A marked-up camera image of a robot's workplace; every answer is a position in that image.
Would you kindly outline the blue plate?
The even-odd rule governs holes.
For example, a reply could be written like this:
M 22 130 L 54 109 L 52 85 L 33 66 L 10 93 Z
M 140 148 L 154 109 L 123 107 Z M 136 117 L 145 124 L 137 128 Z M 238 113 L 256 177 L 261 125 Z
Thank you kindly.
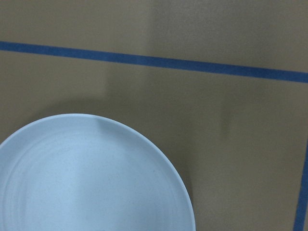
M 3 231 L 193 231 L 192 208 L 169 159 L 105 117 L 46 117 L 0 146 Z

